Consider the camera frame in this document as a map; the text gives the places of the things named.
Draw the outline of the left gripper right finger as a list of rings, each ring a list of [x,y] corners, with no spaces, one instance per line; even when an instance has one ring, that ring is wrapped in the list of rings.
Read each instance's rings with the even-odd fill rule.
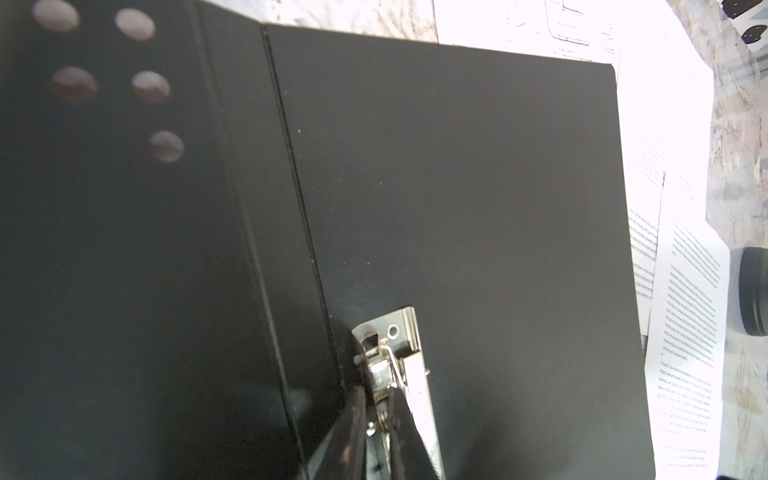
[[[438,480],[401,389],[388,391],[386,430],[392,479]]]

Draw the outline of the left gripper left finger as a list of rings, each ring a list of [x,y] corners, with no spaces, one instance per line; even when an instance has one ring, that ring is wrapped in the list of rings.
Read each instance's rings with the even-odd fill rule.
[[[367,430],[366,392],[363,386],[355,386],[347,395],[325,448],[318,450],[314,479],[364,479]]]

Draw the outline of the metal binder clip mechanism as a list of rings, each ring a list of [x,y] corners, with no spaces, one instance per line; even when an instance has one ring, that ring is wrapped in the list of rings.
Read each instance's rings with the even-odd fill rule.
[[[386,430],[390,389],[401,389],[438,479],[446,477],[415,309],[403,307],[352,329],[366,390],[366,478],[392,479]]]

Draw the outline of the orange black binder folder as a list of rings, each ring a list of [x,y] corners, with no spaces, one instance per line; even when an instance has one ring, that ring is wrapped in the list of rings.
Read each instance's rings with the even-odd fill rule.
[[[609,64],[1,5],[1,475],[314,479],[415,309],[447,479],[656,475]]]

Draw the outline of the text paper sheet front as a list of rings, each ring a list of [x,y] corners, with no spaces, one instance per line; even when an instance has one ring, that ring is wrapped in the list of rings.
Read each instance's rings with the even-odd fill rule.
[[[659,479],[717,476],[729,277],[728,246],[666,178],[645,355]]]

